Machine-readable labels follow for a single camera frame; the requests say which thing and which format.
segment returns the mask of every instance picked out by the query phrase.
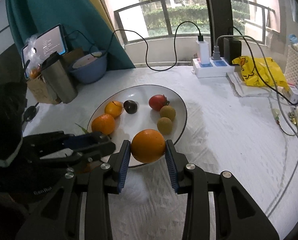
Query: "white tablecloth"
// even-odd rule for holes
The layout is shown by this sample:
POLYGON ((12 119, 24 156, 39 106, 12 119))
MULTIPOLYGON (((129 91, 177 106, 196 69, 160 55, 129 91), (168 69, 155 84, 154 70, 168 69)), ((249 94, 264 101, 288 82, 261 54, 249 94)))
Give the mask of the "white tablecloth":
MULTIPOLYGON (((278 108, 274 98, 241 98, 228 78, 198 79, 191 69, 110 71, 98 82, 81 87, 67 105, 40 104, 24 135, 55 130, 81 134, 74 123, 86 127, 95 109, 114 93, 135 85, 162 85, 177 92, 188 109, 177 151, 205 171, 231 171, 268 214, 295 167, 297 138, 284 135, 276 125, 270 109, 270 104, 278 108)), ((285 121, 280 122, 291 133, 285 121)), ((186 197, 171 188, 164 158, 129 169, 122 193, 109 196, 114 239, 181 239, 186 197)), ((298 168, 269 219, 281 239, 298 221, 298 168)), ((215 239, 213 215, 211 239, 215 239)))

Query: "tangerine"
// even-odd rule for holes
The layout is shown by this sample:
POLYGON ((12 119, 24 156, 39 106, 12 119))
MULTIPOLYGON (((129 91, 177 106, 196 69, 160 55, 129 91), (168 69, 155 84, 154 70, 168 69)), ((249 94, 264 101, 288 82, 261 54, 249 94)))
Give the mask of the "tangerine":
POLYGON ((109 102, 105 107, 105 113, 110 114, 113 118, 117 118, 121 115, 123 110, 122 103, 119 101, 109 102))
POLYGON ((136 134, 131 143, 133 157, 142 163, 154 162, 164 154, 165 140, 161 133, 146 129, 136 134))
POLYGON ((102 114, 92 121, 91 130, 109 135, 114 131, 115 126, 114 118, 110 114, 102 114))

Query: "yellow bag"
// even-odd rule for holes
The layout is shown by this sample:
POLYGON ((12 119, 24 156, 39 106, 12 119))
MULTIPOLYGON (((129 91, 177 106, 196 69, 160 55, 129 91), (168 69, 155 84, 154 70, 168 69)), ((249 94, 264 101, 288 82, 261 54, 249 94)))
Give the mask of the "yellow bag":
MULTIPOLYGON (((280 87, 284 87, 287 91, 289 91, 289 85, 287 84, 287 80, 285 79, 284 74, 282 73, 279 65, 271 58, 266 57, 268 67, 276 81, 276 84, 280 87)), ((263 80, 269 84, 271 87, 274 87, 274 83, 268 72, 267 65, 263 58, 255 58, 254 59, 259 74, 263 78, 263 80)), ((259 78, 257 71, 255 70, 253 61, 251 57, 241 56, 232 61, 233 64, 239 64, 241 66, 241 75, 243 76, 243 80, 247 86, 252 87, 265 87, 266 85, 259 78)))

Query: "gray cable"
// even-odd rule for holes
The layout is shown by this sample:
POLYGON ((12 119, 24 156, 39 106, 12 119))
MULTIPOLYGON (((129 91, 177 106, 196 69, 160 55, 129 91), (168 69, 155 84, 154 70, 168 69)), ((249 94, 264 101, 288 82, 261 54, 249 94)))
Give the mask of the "gray cable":
MULTIPOLYGON (((259 49, 260 49, 260 51, 261 51, 261 54, 262 54, 263 59, 264 59, 264 61, 265 61, 265 63, 266 63, 268 72, 269 72, 269 74, 270 74, 270 76, 271 76, 271 78, 272 78, 272 80, 273 80, 275 89, 278 90, 278 86, 277 86, 277 84, 276 84, 275 79, 273 78, 273 75, 272 75, 272 73, 271 73, 271 71, 270 71, 270 68, 269 68, 269 66, 268 66, 266 57, 265 57, 265 55, 264 55, 264 53, 263 53, 263 50, 262 50, 260 44, 259 44, 254 38, 252 38, 251 36, 247 36, 247 35, 223 35, 223 36, 220 36, 220 37, 217 38, 217 40, 216 40, 216 42, 215 42, 215 45, 216 45, 216 46, 218 45, 218 41, 219 41, 220 38, 225 38, 225 37, 241 37, 241 38, 248 38, 248 39, 251 39, 252 41, 254 41, 254 42, 258 45, 258 47, 259 47, 259 49)), ((295 129, 293 128, 293 126, 289 123, 289 120, 287 119, 287 117, 285 116, 285 114, 284 114, 284 112, 283 112, 283 109, 282 109, 282 106, 281 106, 281 102, 280 102, 280 98, 279 98, 279 94, 278 94, 278 93, 276 93, 276 97, 277 97, 277 101, 278 101, 278 105, 279 105, 280 112, 281 112, 281 114, 282 114, 284 120, 286 121, 286 123, 288 124, 288 126, 291 128, 291 130, 295 133, 296 137, 298 138, 298 133, 295 131, 295 129)), ((287 185, 285 186, 285 188, 284 188, 284 190, 283 190, 281 196, 279 197, 278 201, 276 202, 276 204, 274 205, 274 207, 271 209, 271 211, 270 211, 269 214, 267 215, 268 218, 272 215, 272 213, 274 212, 274 210, 276 209, 276 207, 277 207, 278 204, 280 203, 281 199, 283 198, 285 192, 287 191, 287 189, 288 189, 288 187, 289 187, 289 185, 290 185, 290 183, 291 183, 291 180, 292 180, 292 178, 293 178, 293 176, 294 176, 294 174, 295 174, 295 171, 297 170, 297 167, 298 167, 298 160, 297 160, 297 163, 295 164, 295 167, 294 167, 294 170, 293 170, 293 172, 292 172, 292 174, 291 174, 291 177, 290 177, 290 179, 289 179, 287 185)), ((272 207, 273 203, 276 201, 277 198, 278 198, 278 195, 272 200, 272 202, 271 202, 270 205, 268 206, 267 210, 265 211, 266 214, 268 213, 269 209, 272 207)))

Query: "power strip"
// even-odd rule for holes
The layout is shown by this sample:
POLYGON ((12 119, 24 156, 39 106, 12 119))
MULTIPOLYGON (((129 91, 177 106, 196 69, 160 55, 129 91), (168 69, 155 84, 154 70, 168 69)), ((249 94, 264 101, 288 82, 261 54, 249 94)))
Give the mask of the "power strip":
POLYGON ((197 58, 193 59, 193 72, 197 78, 204 77, 225 77, 228 72, 241 71, 239 65, 229 65, 224 58, 222 60, 212 60, 209 64, 200 64, 197 58))

